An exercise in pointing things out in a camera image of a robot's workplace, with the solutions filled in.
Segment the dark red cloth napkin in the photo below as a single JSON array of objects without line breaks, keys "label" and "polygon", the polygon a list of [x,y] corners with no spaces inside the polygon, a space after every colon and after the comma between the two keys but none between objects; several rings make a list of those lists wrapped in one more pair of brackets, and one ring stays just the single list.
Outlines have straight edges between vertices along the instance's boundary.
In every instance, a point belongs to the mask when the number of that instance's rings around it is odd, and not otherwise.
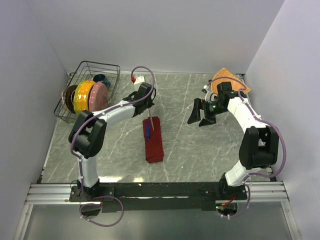
[{"label": "dark red cloth napkin", "polygon": [[145,159],[149,164],[162,162],[164,159],[164,149],[161,133],[161,122],[158,116],[153,116],[154,131],[150,123],[150,140],[146,138],[146,125],[150,118],[142,121],[143,136],[145,142]]}]

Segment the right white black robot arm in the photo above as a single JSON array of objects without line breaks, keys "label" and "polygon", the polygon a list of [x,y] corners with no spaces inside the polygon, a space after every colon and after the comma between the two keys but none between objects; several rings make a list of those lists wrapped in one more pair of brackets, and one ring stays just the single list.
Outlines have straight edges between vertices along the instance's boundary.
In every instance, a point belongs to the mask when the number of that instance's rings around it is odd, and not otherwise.
[{"label": "right white black robot arm", "polygon": [[251,174],[274,165],[278,159],[279,136],[253,110],[244,90],[234,90],[229,81],[219,83],[217,93],[205,85],[202,88],[204,98],[194,99],[187,121],[188,124],[198,123],[199,127],[210,126],[216,124],[218,114],[229,112],[243,131],[238,161],[219,181],[219,195],[226,200],[236,194],[236,189]]}]

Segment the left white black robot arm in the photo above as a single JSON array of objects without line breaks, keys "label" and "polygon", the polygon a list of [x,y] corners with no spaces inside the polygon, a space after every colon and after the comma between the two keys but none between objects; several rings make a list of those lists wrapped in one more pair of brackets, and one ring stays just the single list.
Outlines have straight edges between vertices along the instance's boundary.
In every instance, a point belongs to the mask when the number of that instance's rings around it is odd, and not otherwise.
[{"label": "left white black robot arm", "polygon": [[71,154],[78,161],[78,187],[86,200],[94,201],[99,195],[97,154],[104,144],[107,128],[151,108],[154,105],[154,93],[155,87],[143,82],[137,91],[123,98],[118,104],[96,112],[84,110],[79,114],[69,134],[69,142]]}]

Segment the blue handled knife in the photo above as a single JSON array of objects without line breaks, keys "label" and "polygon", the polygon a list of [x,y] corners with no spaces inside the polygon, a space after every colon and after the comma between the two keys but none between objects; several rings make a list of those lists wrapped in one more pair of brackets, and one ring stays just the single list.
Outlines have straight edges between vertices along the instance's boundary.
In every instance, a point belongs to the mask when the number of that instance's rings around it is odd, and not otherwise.
[{"label": "blue handled knife", "polygon": [[149,141],[151,138],[150,122],[146,123],[146,140]]}]

